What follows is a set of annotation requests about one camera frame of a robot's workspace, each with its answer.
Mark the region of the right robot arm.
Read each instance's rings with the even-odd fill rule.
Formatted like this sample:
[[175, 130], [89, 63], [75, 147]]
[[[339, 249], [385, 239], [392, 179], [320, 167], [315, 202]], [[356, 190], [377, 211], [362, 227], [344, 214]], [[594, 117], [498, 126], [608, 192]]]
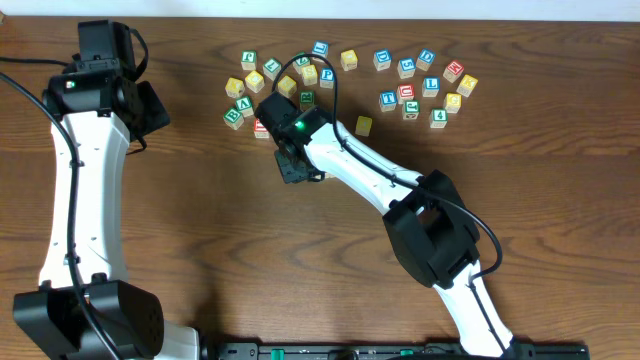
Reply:
[[482, 268], [477, 242], [495, 233], [464, 205], [449, 177], [424, 176], [384, 158], [317, 106], [300, 110], [271, 93], [256, 117], [278, 146], [286, 182], [321, 181], [331, 174], [382, 215], [394, 255], [421, 285], [434, 289], [454, 320], [464, 351], [484, 357], [513, 354], [512, 332], [501, 321], [483, 283], [503, 258]]

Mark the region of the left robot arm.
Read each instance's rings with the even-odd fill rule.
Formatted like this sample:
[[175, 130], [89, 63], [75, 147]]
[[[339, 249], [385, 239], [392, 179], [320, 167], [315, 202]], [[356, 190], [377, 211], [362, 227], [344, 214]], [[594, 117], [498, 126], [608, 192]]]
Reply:
[[141, 35], [110, 20], [82, 22], [78, 35], [78, 53], [35, 99], [52, 124], [54, 213], [38, 287], [15, 296], [14, 320], [51, 359], [200, 359], [199, 333], [167, 321], [124, 259], [124, 161], [170, 121], [134, 57]]

